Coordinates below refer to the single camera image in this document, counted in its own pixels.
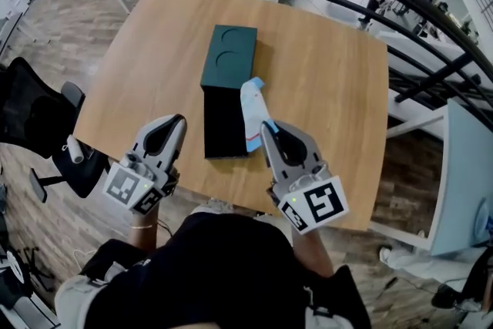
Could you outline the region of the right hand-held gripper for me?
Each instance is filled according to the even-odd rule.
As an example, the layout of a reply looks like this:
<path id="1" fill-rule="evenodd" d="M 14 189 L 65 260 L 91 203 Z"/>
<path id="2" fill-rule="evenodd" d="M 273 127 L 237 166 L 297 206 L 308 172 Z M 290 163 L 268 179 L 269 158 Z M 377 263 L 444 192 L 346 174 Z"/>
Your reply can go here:
<path id="1" fill-rule="evenodd" d="M 260 138 L 273 174 L 268 190 L 277 209 L 303 235 L 349 213 L 338 176 L 330 173 L 315 139 L 294 125 L 275 121 L 277 131 L 263 121 Z M 309 173 L 287 179 L 287 166 Z"/>

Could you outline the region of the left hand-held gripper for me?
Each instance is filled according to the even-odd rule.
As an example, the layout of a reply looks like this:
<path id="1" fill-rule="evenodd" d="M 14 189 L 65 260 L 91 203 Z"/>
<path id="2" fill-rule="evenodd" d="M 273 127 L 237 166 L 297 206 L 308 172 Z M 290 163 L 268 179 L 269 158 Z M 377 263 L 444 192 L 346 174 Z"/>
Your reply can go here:
<path id="1" fill-rule="evenodd" d="M 111 165 L 103 193 L 132 213 L 147 215 L 173 194 L 179 180 L 174 166 L 187 131 L 184 116 L 162 116 L 136 135 L 133 150 Z"/>

